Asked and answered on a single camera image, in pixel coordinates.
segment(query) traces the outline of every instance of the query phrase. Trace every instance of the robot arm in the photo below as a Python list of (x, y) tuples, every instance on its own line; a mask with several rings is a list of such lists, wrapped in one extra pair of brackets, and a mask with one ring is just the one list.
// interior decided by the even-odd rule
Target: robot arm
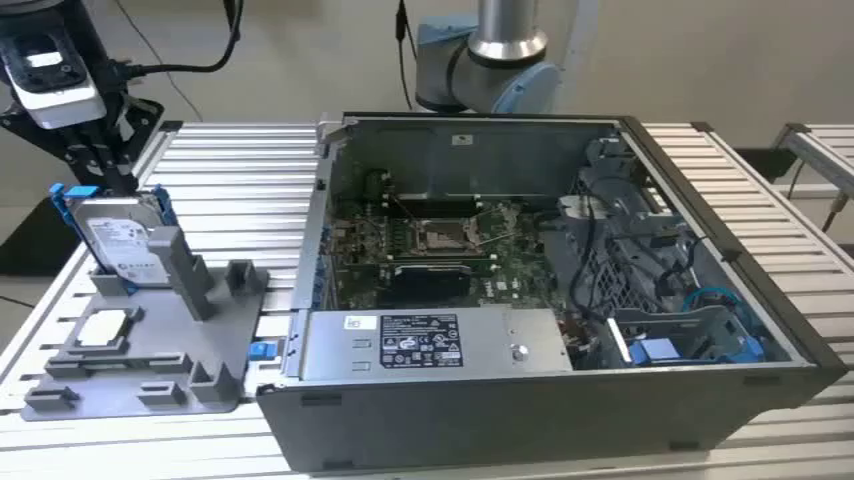
[(0, 125), (58, 157), (84, 185), (118, 195), (136, 191), (131, 168), (163, 106), (128, 94), (128, 81), (151, 73), (219, 70), (239, 37), (243, 0), (223, 0), (231, 35), (209, 66), (127, 65), (104, 49), (82, 0), (0, 0), (0, 80), (14, 103)]
[(415, 100), (427, 110), (542, 113), (559, 84), (543, 61), (535, 0), (479, 0), (478, 16), (426, 19), (418, 29)]

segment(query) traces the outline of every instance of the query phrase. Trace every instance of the white sticker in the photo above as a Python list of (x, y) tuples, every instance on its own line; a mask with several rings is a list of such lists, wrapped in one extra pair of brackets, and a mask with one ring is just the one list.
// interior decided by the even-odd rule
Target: white sticker
[(345, 330), (377, 330), (377, 316), (347, 315), (345, 317)]
[(455, 147), (465, 147), (467, 145), (474, 145), (475, 137), (474, 135), (455, 134), (451, 135), (451, 145)]
[(126, 280), (138, 285), (170, 283), (161, 258), (148, 251), (148, 231), (134, 220), (91, 218), (87, 225), (95, 234), (102, 259)]

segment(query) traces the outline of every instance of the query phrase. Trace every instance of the white wall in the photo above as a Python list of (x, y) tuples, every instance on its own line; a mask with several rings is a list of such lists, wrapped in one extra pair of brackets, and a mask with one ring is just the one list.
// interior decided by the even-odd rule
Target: white wall
[(770, 145), (790, 121), (854, 121), (854, 1), (598, 3), (567, 111), (705, 120), (736, 146)]
[[(217, 74), (175, 74), (207, 121), (309, 122), (323, 112), (406, 109), (394, 40), (397, 0), (246, 1), (243, 39), (230, 65)], [(114, 58), (154, 63), (114, 1), (86, 3)], [(213, 63), (219, 58), (229, 34), (221, 0), (123, 3), (166, 62)], [(422, 16), (474, 13), (477, 1), (422, 0), (407, 5), (418, 25)], [(566, 0), (541, 2), (550, 59), (558, 62), (574, 5)], [(415, 66), (406, 55), (414, 93)], [(165, 75), (147, 77), (131, 92), (165, 104), (165, 118), (194, 120)], [(6, 131), (0, 131), (0, 152), (0, 206), (35, 204), (54, 181), (74, 178), (58, 160)]]

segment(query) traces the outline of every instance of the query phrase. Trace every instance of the motherboard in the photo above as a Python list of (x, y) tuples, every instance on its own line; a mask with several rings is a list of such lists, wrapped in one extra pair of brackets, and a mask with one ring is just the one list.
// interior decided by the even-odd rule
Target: motherboard
[(523, 202), (346, 202), (331, 225), (337, 308), (565, 309)]

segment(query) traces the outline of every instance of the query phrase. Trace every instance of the hard drive label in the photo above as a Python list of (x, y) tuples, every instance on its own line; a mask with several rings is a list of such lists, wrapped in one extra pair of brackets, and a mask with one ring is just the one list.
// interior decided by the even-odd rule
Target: hard drive label
[(143, 225), (120, 218), (91, 218), (87, 225), (107, 257), (100, 261), (112, 266), (116, 275), (136, 284), (170, 283), (161, 258), (148, 251), (148, 232)]
[(457, 315), (383, 315), (379, 362), (386, 368), (463, 366)]

